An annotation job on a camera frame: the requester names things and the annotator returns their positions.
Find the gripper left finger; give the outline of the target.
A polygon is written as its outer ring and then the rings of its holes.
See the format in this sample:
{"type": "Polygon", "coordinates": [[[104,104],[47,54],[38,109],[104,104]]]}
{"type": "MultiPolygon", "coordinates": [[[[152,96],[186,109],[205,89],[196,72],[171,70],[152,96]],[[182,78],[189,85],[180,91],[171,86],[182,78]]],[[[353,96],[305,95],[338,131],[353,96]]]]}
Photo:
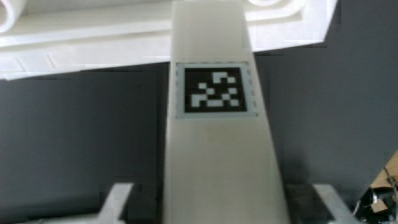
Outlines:
{"type": "Polygon", "coordinates": [[[159,186],[120,182],[97,212],[40,216],[17,224],[159,224],[159,186]]]}

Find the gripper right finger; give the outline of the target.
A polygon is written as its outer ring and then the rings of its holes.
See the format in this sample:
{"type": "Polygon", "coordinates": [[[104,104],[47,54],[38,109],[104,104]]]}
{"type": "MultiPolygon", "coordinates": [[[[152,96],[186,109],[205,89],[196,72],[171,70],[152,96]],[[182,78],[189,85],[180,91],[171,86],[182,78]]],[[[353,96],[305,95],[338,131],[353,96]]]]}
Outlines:
{"type": "Polygon", "coordinates": [[[292,224],[363,224],[329,184],[289,184],[285,190],[292,224]]]}

